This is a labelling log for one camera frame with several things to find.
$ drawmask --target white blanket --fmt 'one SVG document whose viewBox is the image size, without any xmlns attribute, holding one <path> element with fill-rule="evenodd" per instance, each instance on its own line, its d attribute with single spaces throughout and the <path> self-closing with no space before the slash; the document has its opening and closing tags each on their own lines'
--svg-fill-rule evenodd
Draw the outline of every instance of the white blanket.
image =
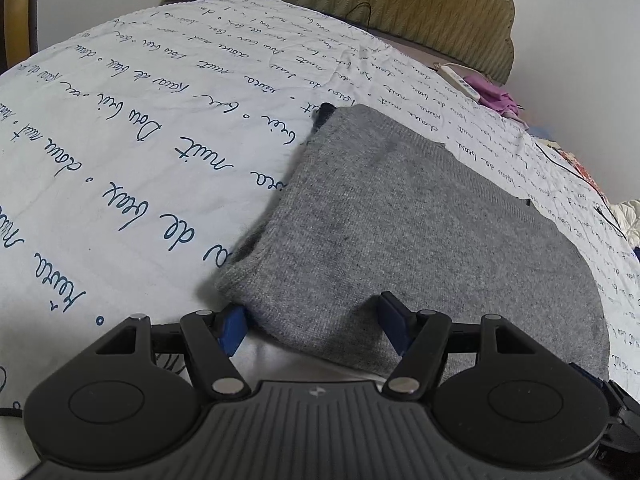
<svg viewBox="0 0 640 480">
<path fill-rule="evenodd" d="M 358 28 L 278 0 L 202 0 L 105 23 L 0 77 L 0 406 L 131 312 L 222 306 L 207 283 L 286 188 L 322 102 L 376 108 L 531 198 L 588 261 L 611 377 L 639 397 L 640 265 L 562 158 Z M 261 358 L 285 354 L 272 348 L 251 339 L 241 372 L 282 376 Z"/>
</svg>

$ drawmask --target bedsheet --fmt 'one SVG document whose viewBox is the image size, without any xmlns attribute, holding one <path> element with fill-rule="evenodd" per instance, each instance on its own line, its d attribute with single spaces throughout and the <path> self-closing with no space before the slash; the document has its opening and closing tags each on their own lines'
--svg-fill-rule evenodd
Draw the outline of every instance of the bedsheet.
<svg viewBox="0 0 640 480">
<path fill-rule="evenodd" d="M 0 77 L 0 406 L 131 312 L 223 306 L 210 277 L 285 192 L 322 102 L 382 111 L 551 218 L 597 282 L 610 376 L 640 398 L 640 265 L 566 161 L 359 28 L 279 0 L 199 0 Z M 234 359 L 282 376 L 261 358 L 286 353 L 273 348 L 252 336 Z"/>
</svg>

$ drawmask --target folded sweater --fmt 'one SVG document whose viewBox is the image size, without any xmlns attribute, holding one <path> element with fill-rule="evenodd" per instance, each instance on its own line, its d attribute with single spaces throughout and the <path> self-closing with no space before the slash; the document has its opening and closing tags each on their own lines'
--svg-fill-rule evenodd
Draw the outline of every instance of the folded sweater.
<svg viewBox="0 0 640 480">
<path fill-rule="evenodd" d="M 282 198 L 236 247 L 217 287 L 293 348 L 388 374 L 399 358 L 375 295 L 454 322 L 501 314 L 606 378 L 600 297 L 578 249 L 524 200 L 446 148 L 364 105 L 312 134 Z M 450 356 L 448 374 L 472 366 Z"/>
</svg>

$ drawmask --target metal screw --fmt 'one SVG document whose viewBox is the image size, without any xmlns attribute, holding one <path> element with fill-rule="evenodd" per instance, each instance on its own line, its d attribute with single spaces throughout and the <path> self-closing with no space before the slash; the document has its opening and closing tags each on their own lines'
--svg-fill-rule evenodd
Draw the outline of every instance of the metal screw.
<svg viewBox="0 0 640 480">
<path fill-rule="evenodd" d="M 420 383 L 413 377 L 396 377 L 389 381 L 389 389 L 397 394 L 412 394 L 418 388 Z"/>
<path fill-rule="evenodd" d="M 222 395 L 235 395 L 239 394 L 244 388 L 244 383 L 240 379 L 235 377 L 223 377 L 214 381 L 211 385 L 213 391 Z"/>
</svg>

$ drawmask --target white quilt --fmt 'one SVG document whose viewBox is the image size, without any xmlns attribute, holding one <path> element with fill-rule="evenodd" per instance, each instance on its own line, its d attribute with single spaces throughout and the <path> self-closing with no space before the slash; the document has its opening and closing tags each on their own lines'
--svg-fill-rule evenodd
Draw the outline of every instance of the white quilt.
<svg viewBox="0 0 640 480">
<path fill-rule="evenodd" d="M 376 108 L 531 198 L 590 265 L 611 377 L 640 397 L 640 265 L 597 193 L 542 149 L 562 158 L 358 28 L 278 0 L 202 0 L 0 77 L 0 406 L 132 312 L 222 306 L 207 283 L 286 188 L 322 102 Z M 235 362 L 255 381 L 300 359 L 253 337 Z"/>
</svg>

